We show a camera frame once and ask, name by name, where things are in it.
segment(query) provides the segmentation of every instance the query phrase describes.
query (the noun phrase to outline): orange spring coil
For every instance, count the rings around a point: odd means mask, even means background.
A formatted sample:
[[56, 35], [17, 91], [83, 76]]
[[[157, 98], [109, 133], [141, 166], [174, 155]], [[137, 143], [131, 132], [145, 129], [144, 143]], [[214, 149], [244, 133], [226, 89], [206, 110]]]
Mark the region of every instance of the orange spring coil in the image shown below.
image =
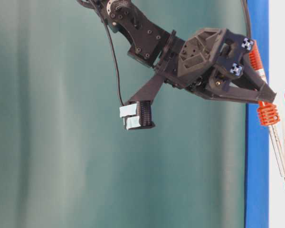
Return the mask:
[[[251, 66], [254, 70], [263, 69], [262, 59], [258, 51], [257, 42], [252, 51], [249, 53], [249, 59]], [[268, 102], [259, 102], [259, 108], [257, 109], [258, 117], [262, 126], [274, 125], [280, 121], [279, 113], [277, 112], [276, 105]]]

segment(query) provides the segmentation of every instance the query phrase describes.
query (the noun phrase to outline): black cable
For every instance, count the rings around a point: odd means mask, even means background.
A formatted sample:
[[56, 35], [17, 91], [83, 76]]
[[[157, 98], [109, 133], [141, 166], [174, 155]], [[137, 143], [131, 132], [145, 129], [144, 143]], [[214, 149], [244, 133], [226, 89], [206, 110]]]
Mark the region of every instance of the black cable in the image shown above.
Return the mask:
[[250, 15], [249, 15], [249, 10], [248, 10], [248, 5], [247, 5], [247, 0], [241, 0], [242, 2], [242, 7], [243, 7], [243, 12], [245, 16], [245, 23], [246, 23], [246, 34], [249, 39], [252, 38], [252, 31], [251, 31], [251, 21], [250, 21]]
[[124, 106], [123, 100], [122, 100], [122, 96], [121, 96], [121, 92], [120, 92], [120, 77], [119, 77], [119, 69], [118, 69], [118, 64], [117, 64], [117, 59], [116, 59], [116, 55], [115, 55], [115, 50], [114, 50], [114, 46], [113, 46], [113, 41], [112, 41], [112, 37], [110, 34], [110, 31], [108, 29], [108, 25], [105, 22], [104, 18], [101, 15], [101, 12], [99, 10], [99, 8], [97, 7], [97, 5], [93, 2], [93, 0], [89, 0], [90, 4], [93, 6], [95, 12], [98, 14], [98, 16], [101, 19], [101, 22], [104, 24], [104, 28], [105, 28], [105, 32], [108, 36], [109, 39], [109, 43], [110, 43], [110, 48], [111, 48], [111, 52], [112, 52], [112, 56], [113, 56], [113, 61], [114, 61], [114, 67], [115, 67], [115, 71], [116, 71], [116, 78], [117, 78], [117, 96], [120, 102], [121, 106]]
[[86, 7], [86, 8], [88, 8], [88, 9], [94, 9], [94, 7], [90, 4], [90, 3], [88, 3], [88, 2], [86, 2], [86, 1], [82, 1], [82, 0], [76, 0], [80, 5], [82, 5], [82, 6], [84, 6], [84, 7]]

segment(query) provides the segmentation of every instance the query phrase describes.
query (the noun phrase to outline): teal background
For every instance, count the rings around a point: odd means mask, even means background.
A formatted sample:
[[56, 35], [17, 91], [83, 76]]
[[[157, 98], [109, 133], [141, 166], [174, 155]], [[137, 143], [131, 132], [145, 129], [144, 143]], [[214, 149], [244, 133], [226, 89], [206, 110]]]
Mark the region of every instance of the teal background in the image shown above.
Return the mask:
[[[133, 2], [183, 39], [245, 33], [240, 1]], [[126, 100], [153, 72], [113, 40]], [[127, 132], [115, 83], [94, 12], [0, 1], [0, 228], [244, 227], [245, 106], [165, 85], [157, 127]]]

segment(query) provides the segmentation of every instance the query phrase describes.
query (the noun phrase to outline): robotic arm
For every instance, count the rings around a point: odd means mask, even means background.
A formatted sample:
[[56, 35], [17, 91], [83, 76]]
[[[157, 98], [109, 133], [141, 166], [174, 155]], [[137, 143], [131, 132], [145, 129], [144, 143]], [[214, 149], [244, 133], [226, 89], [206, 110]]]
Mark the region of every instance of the robotic arm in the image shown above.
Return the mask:
[[120, 108], [127, 130], [155, 126], [151, 105], [163, 83], [209, 100], [274, 101], [276, 94], [250, 64], [253, 40], [228, 29], [203, 28], [184, 41], [149, 21], [131, 0], [77, 1], [122, 33], [131, 45], [128, 55], [155, 71]]

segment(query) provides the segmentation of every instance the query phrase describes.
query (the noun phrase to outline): blue strip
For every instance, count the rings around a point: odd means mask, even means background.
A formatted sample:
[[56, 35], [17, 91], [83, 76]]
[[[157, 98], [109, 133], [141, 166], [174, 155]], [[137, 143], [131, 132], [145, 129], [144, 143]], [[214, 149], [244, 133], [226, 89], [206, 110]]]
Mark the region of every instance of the blue strip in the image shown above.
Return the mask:
[[[268, 0], [249, 0], [253, 39], [257, 40], [267, 77], [269, 76]], [[260, 126], [256, 104], [246, 111], [246, 228], [269, 227], [269, 136]]]

